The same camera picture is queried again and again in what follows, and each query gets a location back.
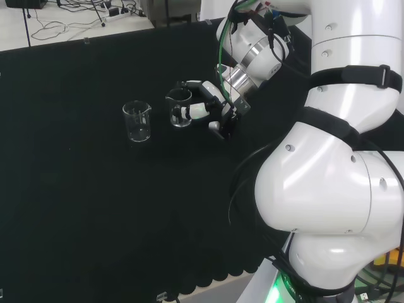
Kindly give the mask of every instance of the green led light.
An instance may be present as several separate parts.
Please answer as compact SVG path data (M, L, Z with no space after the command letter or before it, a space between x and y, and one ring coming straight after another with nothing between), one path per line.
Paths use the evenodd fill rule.
M273 287L271 288L270 292L268 293L268 296L266 297L265 303L283 303L282 298L280 297L280 292L278 290L278 284L280 281L281 276L279 276L275 283L273 284Z
M280 297L278 287L274 285L270 292L268 293L268 296L266 297L265 303L277 303L278 299Z

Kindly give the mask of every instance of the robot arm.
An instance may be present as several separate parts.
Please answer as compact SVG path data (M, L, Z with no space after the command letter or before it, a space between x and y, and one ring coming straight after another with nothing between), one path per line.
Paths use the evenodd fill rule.
M259 2L312 15L312 74L345 72L340 82L310 89L305 107L345 121L360 134L391 117L401 89L385 83L390 70L401 74L401 0L262 0L249 8ZM222 72L226 91L231 87L245 98L276 73L279 62L267 40L251 21L226 33L223 48L238 62ZM275 42L278 57L281 51ZM352 74L345 81L346 73L357 70L347 66L378 69L380 84L354 81ZM387 154L404 174L404 153ZM368 262L400 244L404 191L391 167L378 153L353 151L306 122L296 122L262 165L255 197L270 227L296 233L290 262L314 287L346 287Z

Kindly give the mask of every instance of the black tablecloth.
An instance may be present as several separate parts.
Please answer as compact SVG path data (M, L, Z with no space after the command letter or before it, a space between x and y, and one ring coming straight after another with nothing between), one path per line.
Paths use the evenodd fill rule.
M5 302L151 302L164 290L188 294L255 272L271 254L250 228L253 184L232 226L227 189L246 155L292 126L307 83L281 69L251 99L231 142L206 126L173 130L164 96L177 80L214 81L217 26L0 54ZM307 57L310 41L295 39ZM127 144L122 117L134 99L152 107L151 140L141 146ZM403 125L395 114L374 138L404 150ZM282 244L285 234L273 235Z

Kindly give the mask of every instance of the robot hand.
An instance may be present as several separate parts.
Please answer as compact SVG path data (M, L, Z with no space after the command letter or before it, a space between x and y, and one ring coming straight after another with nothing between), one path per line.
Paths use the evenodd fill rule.
M204 98L195 103L193 96ZM185 128L193 122L209 121L209 129L220 139L231 139L241 113L232 109L220 90L209 81L179 82L177 88L171 90L166 101L170 104L170 121L177 128Z

